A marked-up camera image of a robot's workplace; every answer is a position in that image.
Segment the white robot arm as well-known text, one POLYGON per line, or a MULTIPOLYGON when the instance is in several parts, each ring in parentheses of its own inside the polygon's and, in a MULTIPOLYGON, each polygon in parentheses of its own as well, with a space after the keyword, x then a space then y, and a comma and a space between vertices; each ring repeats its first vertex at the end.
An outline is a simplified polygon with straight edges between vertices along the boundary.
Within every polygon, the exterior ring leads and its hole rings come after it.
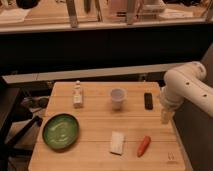
POLYGON ((159 94, 162 124, 172 119, 185 99, 213 117, 213 88, 203 82, 206 75, 205 66, 198 61, 174 67, 164 74, 165 86, 159 94))

